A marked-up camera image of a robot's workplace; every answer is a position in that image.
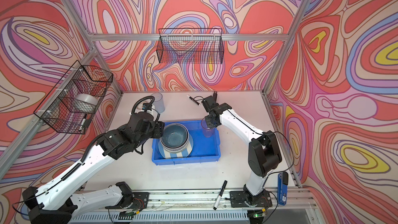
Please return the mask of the blue plastic bin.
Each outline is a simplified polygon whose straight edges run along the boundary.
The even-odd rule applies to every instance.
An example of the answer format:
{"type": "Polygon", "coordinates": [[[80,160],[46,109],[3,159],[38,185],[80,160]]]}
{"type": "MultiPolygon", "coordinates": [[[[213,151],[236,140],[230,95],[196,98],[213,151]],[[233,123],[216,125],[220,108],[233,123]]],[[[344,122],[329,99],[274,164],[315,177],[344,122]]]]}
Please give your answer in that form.
{"type": "Polygon", "coordinates": [[[202,132],[201,120],[179,121],[184,125],[193,139],[194,147],[192,153],[186,158],[163,159],[159,153],[159,139],[152,142],[152,162],[158,166],[177,165],[188,163],[215,162],[221,157],[220,137],[218,130],[210,138],[206,138],[202,132]]]}

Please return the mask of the pink translucent plastic cup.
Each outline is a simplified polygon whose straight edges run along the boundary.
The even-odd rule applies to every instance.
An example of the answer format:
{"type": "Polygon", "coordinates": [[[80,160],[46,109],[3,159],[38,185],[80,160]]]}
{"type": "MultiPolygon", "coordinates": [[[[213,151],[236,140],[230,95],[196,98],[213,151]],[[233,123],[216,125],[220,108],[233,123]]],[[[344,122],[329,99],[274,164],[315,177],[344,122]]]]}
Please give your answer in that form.
{"type": "Polygon", "coordinates": [[[207,122],[206,122],[205,118],[203,118],[203,119],[201,120],[201,126],[202,126],[203,135],[204,135],[206,138],[210,138],[210,137],[214,134],[215,129],[214,129],[214,128],[209,128],[209,127],[207,126],[207,122]]]}

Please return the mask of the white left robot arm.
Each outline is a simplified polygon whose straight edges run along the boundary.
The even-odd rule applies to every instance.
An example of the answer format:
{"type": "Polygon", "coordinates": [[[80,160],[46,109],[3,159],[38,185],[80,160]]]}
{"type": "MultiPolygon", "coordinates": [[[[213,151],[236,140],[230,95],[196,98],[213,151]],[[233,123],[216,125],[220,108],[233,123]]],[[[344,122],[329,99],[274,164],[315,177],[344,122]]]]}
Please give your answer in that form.
{"type": "Polygon", "coordinates": [[[148,139],[159,139],[165,124],[147,112],[132,113],[127,124],[98,135],[81,159],[40,187],[23,193],[32,224],[67,224],[71,219],[104,207],[128,208],[134,192],[124,181],[103,190],[79,194],[77,190],[101,169],[124,154],[143,147],[148,139]]]}

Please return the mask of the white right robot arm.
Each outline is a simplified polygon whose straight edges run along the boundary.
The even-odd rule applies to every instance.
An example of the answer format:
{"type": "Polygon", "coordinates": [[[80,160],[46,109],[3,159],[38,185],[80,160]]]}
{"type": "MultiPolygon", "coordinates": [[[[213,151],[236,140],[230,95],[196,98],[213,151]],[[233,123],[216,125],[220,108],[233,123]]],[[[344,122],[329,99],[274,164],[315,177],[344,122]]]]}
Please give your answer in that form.
{"type": "Polygon", "coordinates": [[[250,195],[257,196],[263,191],[266,178],[283,161],[276,134],[251,125],[229,104],[219,104],[213,96],[204,98],[201,103],[208,113],[205,120],[210,129],[223,125],[248,145],[248,165],[251,175],[244,189],[250,195]]]}

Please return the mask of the blue frosted plastic cup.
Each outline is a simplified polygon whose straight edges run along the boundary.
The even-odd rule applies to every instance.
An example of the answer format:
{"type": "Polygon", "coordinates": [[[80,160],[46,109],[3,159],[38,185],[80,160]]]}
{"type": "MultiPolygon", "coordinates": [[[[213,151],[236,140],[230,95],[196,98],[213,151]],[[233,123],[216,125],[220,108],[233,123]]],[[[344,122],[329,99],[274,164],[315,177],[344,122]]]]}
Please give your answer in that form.
{"type": "Polygon", "coordinates": [[[165,111],[163,95],[159,92],[153,93],[152,96],[154,97],[153,107],[158,113],[163,113],[165,111]]]}

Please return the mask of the dark teal bowl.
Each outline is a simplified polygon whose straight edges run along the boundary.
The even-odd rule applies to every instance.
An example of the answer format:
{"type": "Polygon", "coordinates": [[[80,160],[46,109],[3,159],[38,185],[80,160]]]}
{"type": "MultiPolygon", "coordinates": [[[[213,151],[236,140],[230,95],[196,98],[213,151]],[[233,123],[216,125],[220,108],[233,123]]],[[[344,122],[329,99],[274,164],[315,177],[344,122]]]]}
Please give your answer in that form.
{"type": "Polygon", "coordinates": [[[176,149],[182,147],[187,142],[188,136],[188,129],[184,125],[172,123],[164,128],[160,141],[164,147],[176,149]]]}

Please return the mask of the grey ceramic bowl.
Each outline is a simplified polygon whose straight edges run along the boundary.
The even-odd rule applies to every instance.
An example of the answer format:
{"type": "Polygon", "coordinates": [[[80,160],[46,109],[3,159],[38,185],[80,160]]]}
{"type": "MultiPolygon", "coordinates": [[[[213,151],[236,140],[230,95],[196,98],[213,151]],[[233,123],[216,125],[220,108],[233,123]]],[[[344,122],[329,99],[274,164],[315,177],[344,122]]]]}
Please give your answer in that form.
{"type": "Polygon", "coordinates": [[[190,144],[189,139],[184,138],[161,138],[163,148],[169,152],[181,152],[190,144]]]}

